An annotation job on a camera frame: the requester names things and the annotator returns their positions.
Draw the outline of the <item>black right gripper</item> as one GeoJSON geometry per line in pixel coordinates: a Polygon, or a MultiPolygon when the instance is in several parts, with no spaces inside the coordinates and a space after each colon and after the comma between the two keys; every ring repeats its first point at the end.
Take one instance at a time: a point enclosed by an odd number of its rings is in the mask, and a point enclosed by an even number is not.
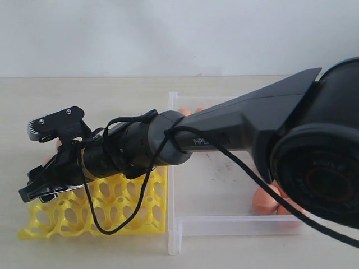
{"type": "Polygon", "coordinates": [[[134,179],[146,173],[153,152],[148,126],[114,126],[103,133],[88,126],[31,126],[30,138],[41,143],[59,138],[58,152],[28,172],[29,181],[18,193],[23,202],[48,203],[59,193],[82,188],[99,178],[124,174],[134,179]]]}

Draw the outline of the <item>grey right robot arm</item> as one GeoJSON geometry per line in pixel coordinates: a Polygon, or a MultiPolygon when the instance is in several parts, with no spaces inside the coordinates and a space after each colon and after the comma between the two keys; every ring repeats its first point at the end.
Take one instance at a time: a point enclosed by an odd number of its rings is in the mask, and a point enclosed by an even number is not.
{"type": "Polygon", "coordinates": [[[189,116],[151,110],[92,131],[73,106],[32,120],[29,138],[61,146],[28,173],[24,202],[115,174],[128,179],[179,165],[193,152],[247,151],[308,212],[358,228],[358,58],[312,68],[189,116]]]}

